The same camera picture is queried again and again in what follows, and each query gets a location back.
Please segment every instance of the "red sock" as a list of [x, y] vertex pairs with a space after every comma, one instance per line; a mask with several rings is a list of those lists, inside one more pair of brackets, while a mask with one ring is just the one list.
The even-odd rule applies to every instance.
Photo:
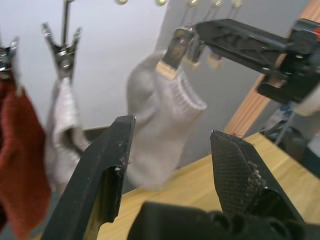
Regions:
[[44, 168], [45, 133], [25, 93], [0, 82], [0, 203], [18, 239], [25, 239], [46, 215], [50, 187]]

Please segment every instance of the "white sock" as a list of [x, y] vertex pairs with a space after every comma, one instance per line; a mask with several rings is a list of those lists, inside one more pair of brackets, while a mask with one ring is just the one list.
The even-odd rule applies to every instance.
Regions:
[[136, 186], [156, 187], [170, 178], [194, 123], [207, 105], [182, 69], [169, 80], [155, 71], [164, 52], [155, 52], [131, 73], [128, 114], [136, 116], [127, 174]]
[[45, 165], [51, 187], [59, 196], [64, 192], [82, 152], [89, 146], [78, 119], [78, 108], [69, 78], [58, 86], [49, 116]]

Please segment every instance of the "wooden tabletop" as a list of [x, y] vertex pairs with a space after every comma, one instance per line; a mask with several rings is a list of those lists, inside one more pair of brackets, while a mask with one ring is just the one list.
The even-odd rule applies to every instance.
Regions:
[[[306, 222], [320, 224], [320, 181], [261, 134], [245, 139], [255, 146], [274, 177]], [[221, 210], [211, 155], [178, 170], [158, 192], [136, 189], [122, 197], [114, 223], [104, 224], [97, 240], [125, 240], [145, 201]]]

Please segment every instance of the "black plastic robot arm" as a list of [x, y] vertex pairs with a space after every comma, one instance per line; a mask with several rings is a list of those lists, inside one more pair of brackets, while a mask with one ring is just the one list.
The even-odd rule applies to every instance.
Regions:
[[265, 74], [257, 91], [272, 100], [301, 104], [318, 87], [320, 24], [317, 22], [298, 20], [288, 38], [232, 19], [201, 22], [195, 29], [213, 53]]

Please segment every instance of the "metal clip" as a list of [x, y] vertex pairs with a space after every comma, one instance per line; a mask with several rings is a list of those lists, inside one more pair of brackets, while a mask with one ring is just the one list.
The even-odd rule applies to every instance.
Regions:
[[173, 38], [163, 58], [158, 62], [155, 70], [164, 77], [173, 80], [182, 58], [194, 36], [192, 27], [179, 27], [174, 31]]
[[13, 82], [17, 95], [21, 95], [20, 72], [17, 63], [19, 38], [15, 37], [9, 47], [0, 46], [0, 81]]
[[42, 33], [46, 39], [49, 47], [52, 50], [53, 58], [57, 70], [58, 77], [62, 80], [63, 78], [69, 77], [72, 81], [74, 72], [75, 57], [78, 42], [81, 36], [81, 27], [78, 27], [73, 35], [72, 45], [67, 45], [67, 33], [68, 33], [68, 15], [69, 15], [69, 4], [73, 0], [64, 1], [64, 14], [63, 14], [63, 26], [62, 26], [62, 44], [57, 45], [54, 42], [53, 34], [47, 23], [42, 24]]
[[194, 33], [194, 37], [192, 39], [192, 43], [187, 50], [187, 59], [193, 64], [195, 67], [199, 64], [200, 56], [205, 48], [204, 42], [200, 40], [200, 37], [197, 33]]

